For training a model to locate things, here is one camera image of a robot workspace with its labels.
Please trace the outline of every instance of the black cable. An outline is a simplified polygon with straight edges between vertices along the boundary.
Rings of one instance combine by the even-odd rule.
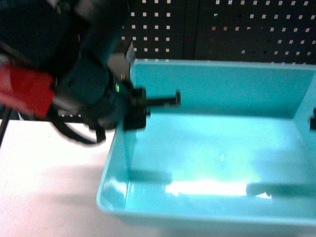
[[[11,113],[12,113],[12,109],[5,108],[3,117],[2,117],[2,123],[0,125],[0,148],[1,148],[1,144],[4,138],[6,128],[8,127]]]

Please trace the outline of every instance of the teal plastic bin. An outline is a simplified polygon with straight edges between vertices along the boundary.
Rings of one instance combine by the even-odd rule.
[[[316,234],[316,67],[140,61],[152,109],[140,131],[116,129],[98,190],[107,214],[132,224]]]

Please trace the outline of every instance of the red component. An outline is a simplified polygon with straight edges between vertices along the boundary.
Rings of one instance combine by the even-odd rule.
[[[41,119],[55,96],[48,73],[4,64],[0,67],[0,104]]]

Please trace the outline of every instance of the white table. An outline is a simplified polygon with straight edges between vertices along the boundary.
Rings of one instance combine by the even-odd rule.
[[[73,126],[92,135],[82,124]],[[96,193],[113,135],[85,147],[47,122],[10,121],[0,150],[0,236],[250,236],[129,226],[101,213]]]

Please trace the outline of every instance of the pegboard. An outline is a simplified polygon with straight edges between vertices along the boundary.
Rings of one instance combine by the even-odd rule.
[[[137,0],[121,43],[133,41],[138,58],[181,59],[186,0]]]
[[[200,0],[194,59],[316,64],[315,0]]]

